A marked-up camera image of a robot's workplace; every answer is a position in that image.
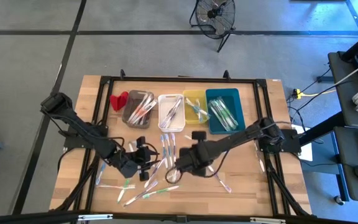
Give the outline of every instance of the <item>fan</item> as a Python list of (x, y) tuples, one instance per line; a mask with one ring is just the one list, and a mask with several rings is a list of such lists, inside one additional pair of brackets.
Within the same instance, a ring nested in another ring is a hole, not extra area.
[[(191, 23), (194, 13), (196, 14), (197, 25)], [(235, 15), (236, 5), (234, 0), (197, 0), (189, 23), (192, 27), (199, 27), (203, 34), (209, 38), (222, 39), (218, 48), (219, 53), (234, 30)]]

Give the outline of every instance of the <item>gray floor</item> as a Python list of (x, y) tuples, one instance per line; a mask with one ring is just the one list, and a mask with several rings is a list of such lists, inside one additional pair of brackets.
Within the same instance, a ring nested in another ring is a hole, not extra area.
[[(88, 1), (80, 30), (189, 30), (193, 2), (158, 0)], [(358, 0), (352, 0), (358, 13)], [(71, 30), (80, 0), (0, 0), (0, 29)], [(346, 3), (236, 1), (238, 30), (358, 30)], [(8, 214), (68, 36), (0, 36), (0, 215)], [(83, 75), (189, 75), (279, 78), (286, 94), (328, 69), (328, 52), (346, 50), (358, 36), (232, 36), (219, 42), (203, 35), (77, 36), (61, 91), (74, 101)], [(308, 93), (325, 89), (315, 85)], [(302, 99), (294, 102), (300, 105)], [(336, 94), (320, 96), (302, 111), (314, 126), (340, 110)], [(48, 210), (63, 138), (50, 125), (24, 212)], [(323, 218), (358, 221), (358, 202), (338, 206), (333, 175), (305, 173), (312, 211)]]

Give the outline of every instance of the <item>white cable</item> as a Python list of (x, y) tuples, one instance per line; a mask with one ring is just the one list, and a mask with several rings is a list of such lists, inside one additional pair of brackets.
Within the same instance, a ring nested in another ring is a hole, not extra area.
[[(338, 82), (336, 82), (333, 86), (331, 86), (331, 87), (329, 87), (329, 88), (332, 88), (332, 87), (334, 87), (334, 86), (339, 85), (341, 82), (343, 82), (345, 79), (349, 78), (351, 75), (355, 74), (356, 72), (358, 72), (358, 68), (357, 68), (356, 70), (354, 70), (353, 72), (351, 72), (350, 74), (346, 75), (343, 79), (339, 80)], [(298, 107), (298, 109), (301, 108), (301, 107), (302, 107), (305, 103), (307, 103), (307, 102), (309, 102), (309, 101), (306, 101), (306, 102), (302, 103), (302, 105), (301, 105), (300, 107)]]

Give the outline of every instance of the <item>teal plastic bin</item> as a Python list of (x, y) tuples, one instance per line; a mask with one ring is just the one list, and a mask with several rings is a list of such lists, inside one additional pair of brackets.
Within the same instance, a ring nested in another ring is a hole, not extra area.
[(233, 114), (234, 119), (239, 123), (237, 128), (233, 131), (226, 131), (218, 118), (214, 113), (209, 113), (211, 115), (208, 123), (209, 123), (209, 132), (211, 134), (232, 134), (238, 131), (243, 131), (246, 129), (246, 124), (244, 122), (244, 116), (242, 115), (241, 101), (239, 90), (236, 88), (229, 89), (208, 89), (205, 91), (206, 93), (206, 101), (214, 100), (219, 96), (223, 99), (224, 104), (229, 109), (229, 111)]

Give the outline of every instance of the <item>red heart toy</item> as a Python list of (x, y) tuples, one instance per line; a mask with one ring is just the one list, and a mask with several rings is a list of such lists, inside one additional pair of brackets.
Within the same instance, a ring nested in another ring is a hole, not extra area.
[(128, 100), (128, 92), (123, 91), (118, 97), (111, 95), (110, 96), (110, 104), (114, 111), (119, 111), (121, 108), (125, 106)]

